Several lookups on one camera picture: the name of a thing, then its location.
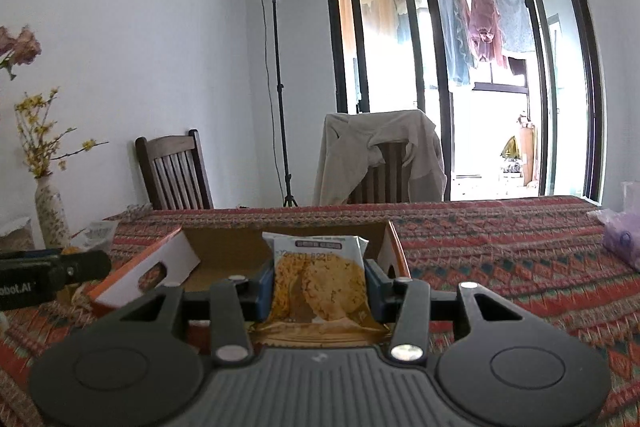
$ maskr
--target open box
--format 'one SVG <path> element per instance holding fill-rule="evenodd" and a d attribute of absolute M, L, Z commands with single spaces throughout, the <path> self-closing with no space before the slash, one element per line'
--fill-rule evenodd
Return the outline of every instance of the open box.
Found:
<path fill-rule="evenodd" d="M 98 316 L 141 297 L 151 270 L 156 284 L 203 291 L 230 275 L 251 278 L 273 253 L 262 232 L 288 235 L 359 235 L 369 240 L 364 257 L 375 259 L 390 277 L 410 277 L 398 234 L 390 221 L 332 227 L 264 227 L 263 229 L 178 228 L 113 271 L 88 297 Z"/>

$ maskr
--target patterned tablecloth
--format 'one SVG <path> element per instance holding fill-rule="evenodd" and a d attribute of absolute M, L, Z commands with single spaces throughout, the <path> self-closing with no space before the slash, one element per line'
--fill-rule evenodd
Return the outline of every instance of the patterned tablecloth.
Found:
<path fill-rule="evenodd" d="M 593 207 L 572 197 L 324 208 L 158 211 L 118 226 L 114 267 L 173 230 L 366 223 L 391 219 L 415 278 L 450 290 L 475 280 L 590 344 L 609 362 L 612 392 L 599 425 L 640 426 L 640 277 L 600 246 Z M 26 393 L 33 360 L 94 320 L 80 307 L 48 303 L 7 313 L 0 341 L 0 420 L 41 426 Z M 434 323 L 432 348 L 452 342 Z"/>

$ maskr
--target white ceramic vase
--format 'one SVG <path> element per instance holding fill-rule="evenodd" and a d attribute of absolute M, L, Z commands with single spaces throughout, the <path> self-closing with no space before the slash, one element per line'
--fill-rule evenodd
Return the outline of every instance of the white ceramic vase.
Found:
<path fill-rule="evenodd" d="M 66 223 L 60 192 L 51 182 L 51 175 L 37 179 L 35 203 L 40 230 L 46 248 L 68 246 L 71 234 Z"/>

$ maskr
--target power cord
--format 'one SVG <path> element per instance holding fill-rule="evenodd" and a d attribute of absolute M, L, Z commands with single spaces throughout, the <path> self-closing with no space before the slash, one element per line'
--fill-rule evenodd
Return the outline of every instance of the power cord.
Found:
<path fill-rule="evenodd" d="M 264 69 L 267 71 L 267 91 L 269 92 L 269 109 L 271 109 L 271 136 L 273 137 L 273 162 L 278 174 L 278 185 L 280 186 L 280 197 L 284 201 L 284 191 L 282 190 L 282 180 L 280 179 L 280 169 L 278 168 L 278 157 L 276 155 L 276 124 L 273 116 L 273 99 L 271 98 L 271 76 L 269 74 L 269 59 L 267 53 L 267 13 L 264 10 L 264 0 L 262 4 L 262 22 L 264 23 Z"/>

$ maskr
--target chair backrest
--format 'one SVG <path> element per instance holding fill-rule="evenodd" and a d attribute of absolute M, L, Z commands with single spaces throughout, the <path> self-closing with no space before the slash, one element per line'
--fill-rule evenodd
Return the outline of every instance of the chair backrest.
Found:
<path fill-rule="evenodd" d="M 156 210 L 213 208 L 196 129 L 187 136 L 136 140 L 136 154 L 149 200 Z"/>
<path fill-rule="evenodd" d="M 366 176 L 349 195 L 347 203 L 407 203 L 411 166 L 402 167 L 406 144 L 407 142 L 379 144 L 385 159 L 384 165 L 369 167 Z"/>

